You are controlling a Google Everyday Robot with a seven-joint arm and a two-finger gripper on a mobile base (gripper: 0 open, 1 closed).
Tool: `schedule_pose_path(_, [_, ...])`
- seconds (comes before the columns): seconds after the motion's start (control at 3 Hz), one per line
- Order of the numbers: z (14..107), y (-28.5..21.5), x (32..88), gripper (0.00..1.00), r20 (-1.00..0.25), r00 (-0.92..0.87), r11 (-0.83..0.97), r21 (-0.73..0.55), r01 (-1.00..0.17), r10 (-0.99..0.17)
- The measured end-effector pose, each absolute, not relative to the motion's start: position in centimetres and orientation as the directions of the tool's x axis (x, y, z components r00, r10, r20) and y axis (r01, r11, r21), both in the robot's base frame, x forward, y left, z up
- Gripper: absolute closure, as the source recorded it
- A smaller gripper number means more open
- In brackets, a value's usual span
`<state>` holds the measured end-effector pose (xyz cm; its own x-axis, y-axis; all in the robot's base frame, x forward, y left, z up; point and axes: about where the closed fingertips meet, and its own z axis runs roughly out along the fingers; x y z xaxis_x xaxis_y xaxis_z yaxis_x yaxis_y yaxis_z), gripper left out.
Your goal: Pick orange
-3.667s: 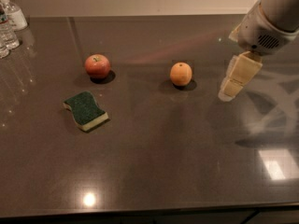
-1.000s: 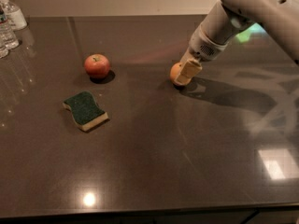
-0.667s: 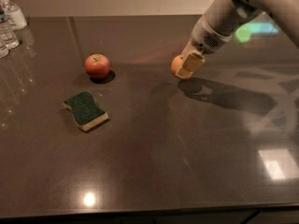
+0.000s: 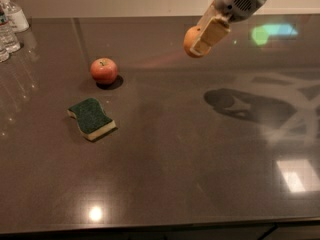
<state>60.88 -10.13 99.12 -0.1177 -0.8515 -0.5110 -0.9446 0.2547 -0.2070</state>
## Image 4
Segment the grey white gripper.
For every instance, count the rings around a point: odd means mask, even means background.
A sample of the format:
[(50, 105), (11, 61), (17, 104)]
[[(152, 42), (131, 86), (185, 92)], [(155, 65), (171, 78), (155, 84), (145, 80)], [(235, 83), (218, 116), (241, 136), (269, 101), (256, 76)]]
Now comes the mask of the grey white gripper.
[(214, 0), (197, 23), (200, 27), (200, 32), (192, 42), (190, 52), (197, 57), (207, 55), (214, 45), (230, 33), (228, 21), (239, 22), (248, 19), (260, 9), (266, 1), (267, 0)]

